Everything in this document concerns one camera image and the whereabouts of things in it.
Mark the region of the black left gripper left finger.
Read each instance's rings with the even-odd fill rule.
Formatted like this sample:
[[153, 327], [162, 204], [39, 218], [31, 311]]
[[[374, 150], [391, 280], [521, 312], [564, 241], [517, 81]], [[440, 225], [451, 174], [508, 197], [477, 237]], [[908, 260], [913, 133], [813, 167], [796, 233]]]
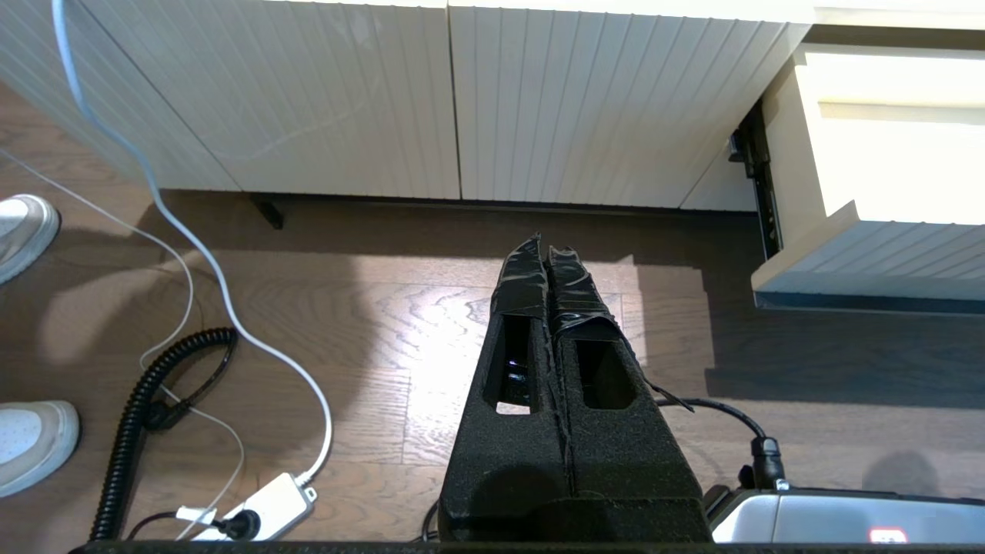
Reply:
[[573, 365], [540, 234], [507, 253], [437, 501], [442, 541], [524, 541], [532, 512], [576, 484]]

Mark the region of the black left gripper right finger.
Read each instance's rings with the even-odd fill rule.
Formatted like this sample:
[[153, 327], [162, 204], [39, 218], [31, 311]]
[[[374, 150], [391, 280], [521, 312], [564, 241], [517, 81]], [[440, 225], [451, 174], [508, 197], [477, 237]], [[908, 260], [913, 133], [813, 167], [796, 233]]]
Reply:
[[572, 249], [549, 250], [549, 308], [567, 496], [576, 541], [708, 541], [703, 491], [636, 354]]

